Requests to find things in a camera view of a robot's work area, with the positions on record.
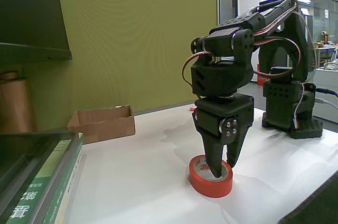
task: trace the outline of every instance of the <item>ceiling light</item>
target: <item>ceiling light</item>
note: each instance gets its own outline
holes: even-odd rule
[[[304,4],[310,4],[311,0],[297,0],[298,2],[304,3]]]
[[[297,0],[298,2],[304,3],[304,4],[310,4],[312,1],[310,0]]]
[[[301,11],[304,15],[310,15],[307,8],[301,8]]]

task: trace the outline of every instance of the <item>green wall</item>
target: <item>green wall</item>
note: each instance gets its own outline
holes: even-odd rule
[[[23,67],[39,130],[76,109],[135,111],[194,100],[181,79],[190,42],[217,23],[216,0],[61,0],[73,60]]]

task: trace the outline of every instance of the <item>red wire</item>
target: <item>red wire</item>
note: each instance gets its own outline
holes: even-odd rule
[[[189,86],[190,86],[191,88],[192,88],[192,84],[191,84],[189,81],[186,80],[186,78],[185,78],[185,76],[184,76],[184,71],[185,71],[185,68],[186,68],[186,66],[189,64],[190,61],[192,61],[194,58],[197,58],[197,57],[202,56],[202,55],[212,55],[212,53],[209,52],[209,51],[200,51],[200,52],[197,52],[197,53],[191,55],[191,56],[185,61],[184,65],[183,65],[183,68],[182,68],[182,78],[183,78],[183,80],[184,80],[186,83],[189,84]]]
[[[272,36],[270,38],[267,38],[267,40],[255,42],[255,45],[263,45],[263,44],[267,44],[267,43],[278,41],[278,40],[288,41],[288,42],[292,43],[297,48],[297,51],[298,51],[298,62],[296,64],[296,66],[295,66],[295,67],[297,67],[300,64],[300,62],[301,62],[302,53],[301,53],[301,50],[300,50],[299,46],[294,41],[292,41],[291,39]],[[257,74],[257,75],[260,75],[260,76],[272,79],[272,78],[279,78],[279,77],[282,77],[282,76],[290,74],[291,72],[293,72],[293,68],[290,69],[290,70],[288,70],[288,71],[286,71],[286,72],[277,73],[277,74],[269,74],[269,73],[263,73],[263,72],[258,72],[258,71],[253,71],[253,72],[255,74]]]

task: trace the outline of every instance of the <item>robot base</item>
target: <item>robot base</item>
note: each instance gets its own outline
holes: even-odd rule
[[[276,128],[288,132],[289,136],[294,139],[299,138],[317,138],[321,137],[323,133],[323,123],[316,119],[299,120],[299,129],[295,129],[293,126],[289,130],[273,126],[266,121],[266,112],[263,113],[262,127]]]

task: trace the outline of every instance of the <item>robotic arm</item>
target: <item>robotic arm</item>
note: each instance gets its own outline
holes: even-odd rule
[[[296,2],[262,2],[191,44],[194,55],[185,66],[198,57],[191,67],[192,91],[199,97],[193,120],[203,139],[206,162],[216,178],[221,175],[224,145],[227,146],[227,162],[234,167],[245,135],[252,126],[254,98],[236,92],[250,82],[254,73],[271,79],[264,86],[267,111],[263,126],[288,131],[295,138],[321,136],[320,124],[316,124],[317,130],[307,134],[308,127],[314,126],[315,86],[303,82],[312,66],[312,60],[308,58],[314,56],[314,51],[308,49],[301,16],[294,13],[298,11]],[[255,72],[251,56],[259,47],[261,72]],[[286,50],[292,68],[273,67],[278,47]],[[300,120],[307,122],[304,128],[301,128]]]

